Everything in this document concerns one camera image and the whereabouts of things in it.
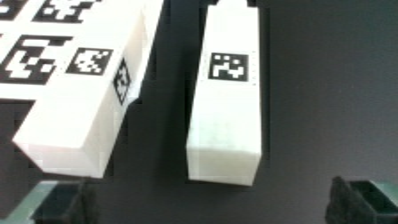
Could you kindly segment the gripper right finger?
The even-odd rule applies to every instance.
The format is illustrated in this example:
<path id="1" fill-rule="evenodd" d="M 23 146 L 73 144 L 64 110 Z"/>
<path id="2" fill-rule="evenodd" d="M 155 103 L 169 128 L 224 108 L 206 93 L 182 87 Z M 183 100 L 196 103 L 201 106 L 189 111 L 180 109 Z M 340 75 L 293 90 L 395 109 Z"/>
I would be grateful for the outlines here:
<path id="1" fill-rule="evenodd" d="M 333 178 L 327 224 L 398 224 L 398 184 Z"/>

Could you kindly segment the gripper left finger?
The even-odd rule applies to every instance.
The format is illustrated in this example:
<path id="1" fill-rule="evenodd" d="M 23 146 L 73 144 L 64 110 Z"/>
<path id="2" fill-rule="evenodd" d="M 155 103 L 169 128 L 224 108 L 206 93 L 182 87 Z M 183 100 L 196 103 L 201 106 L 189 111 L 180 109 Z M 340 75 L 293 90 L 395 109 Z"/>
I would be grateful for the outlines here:
<path id="1" fill-rule="evenodd" d="M 98 224 L 96 191 L 87 181 L 41 181 L 0 224 Z"/>

